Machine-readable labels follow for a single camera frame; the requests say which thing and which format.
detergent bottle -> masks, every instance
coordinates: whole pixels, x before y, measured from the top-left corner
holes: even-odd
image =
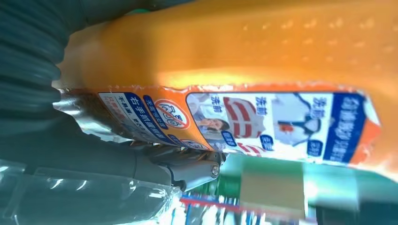
[[[54,86],[126,138],[398,180],[397,60],[395,0],[198,0],[76,33]]]

bottle label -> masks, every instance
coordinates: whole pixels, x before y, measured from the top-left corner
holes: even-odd
[[[289,88],[133,88],[99,97],[143,141],[316,163],[363,160],[359,149],[380,133],[368,97],[329,85]]]

